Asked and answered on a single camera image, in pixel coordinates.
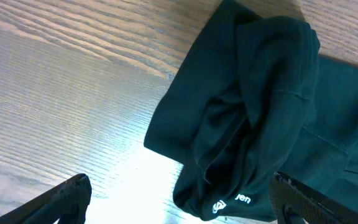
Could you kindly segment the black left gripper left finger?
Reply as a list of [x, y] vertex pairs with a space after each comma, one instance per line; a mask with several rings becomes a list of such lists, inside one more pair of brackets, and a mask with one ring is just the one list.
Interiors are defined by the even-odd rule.
[[89, 177], [77, 174], [0, 216], [0, 224], [84, 224], [91, 194]]

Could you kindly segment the black t-shirt with logo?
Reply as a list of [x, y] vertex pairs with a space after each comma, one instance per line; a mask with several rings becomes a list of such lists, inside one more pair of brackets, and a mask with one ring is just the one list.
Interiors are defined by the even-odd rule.
[[319, 46], [305, 21], [219, 5], [144, 139], [182, 164], [179, 209], [271, 222], [269, 182], [284, 172], [358, 212], [358, 67]]

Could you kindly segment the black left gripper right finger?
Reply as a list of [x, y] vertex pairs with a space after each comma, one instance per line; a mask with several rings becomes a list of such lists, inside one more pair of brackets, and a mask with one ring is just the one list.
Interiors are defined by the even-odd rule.
[[358, 213], [276, 172], [269, 183], [269, 199], [278, 224], [358, 224]]

